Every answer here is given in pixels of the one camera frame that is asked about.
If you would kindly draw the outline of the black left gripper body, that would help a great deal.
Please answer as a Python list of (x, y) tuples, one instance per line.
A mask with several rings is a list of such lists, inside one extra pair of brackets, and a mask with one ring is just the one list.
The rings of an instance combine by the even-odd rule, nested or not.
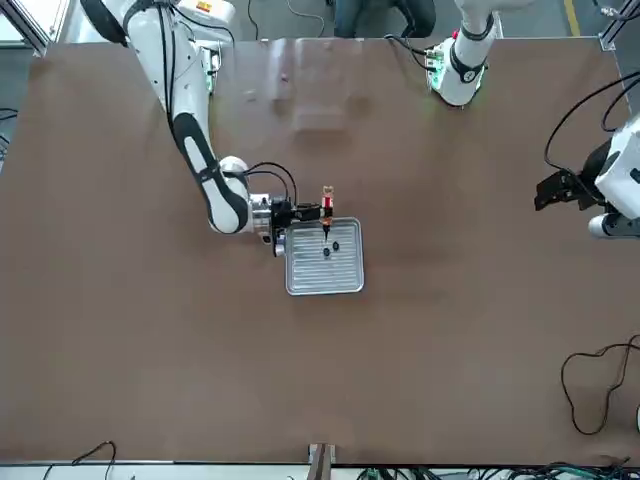
[(586, 210), (595, 205), (606, 205), (604, 196), (595, 186), (595, 180), (608, 158), (610, 146), (611, 141), (607, 140), (593, 150), (586, 158), (583, 168), (578, 174), (578, 177), (585, 187), (585, 192), (578, 195), (578, 206), (580, 210)]

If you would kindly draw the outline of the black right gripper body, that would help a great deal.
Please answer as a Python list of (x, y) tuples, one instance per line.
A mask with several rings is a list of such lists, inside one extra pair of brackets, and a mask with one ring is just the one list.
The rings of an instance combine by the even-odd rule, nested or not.
[(286, 197), (274, 197), (270, 204), (270, 228), (274, 231), (287, 229), (295, 219), (296, 207)]

